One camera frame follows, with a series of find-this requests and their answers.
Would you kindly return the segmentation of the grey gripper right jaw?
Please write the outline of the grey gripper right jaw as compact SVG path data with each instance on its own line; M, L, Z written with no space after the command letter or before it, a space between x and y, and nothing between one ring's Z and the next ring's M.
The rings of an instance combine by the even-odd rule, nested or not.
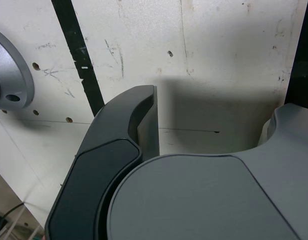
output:
M269 139L231 154L145 161L110 202L110 240L308 240L308 109L274 111Z

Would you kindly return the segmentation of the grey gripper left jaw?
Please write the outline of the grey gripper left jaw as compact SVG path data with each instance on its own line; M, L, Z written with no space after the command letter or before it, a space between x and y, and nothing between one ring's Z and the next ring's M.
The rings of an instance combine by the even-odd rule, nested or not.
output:
M61 186L46 221L46 239L105 240L119 183L159 154L156 86L136 86L110 100L92 121Z

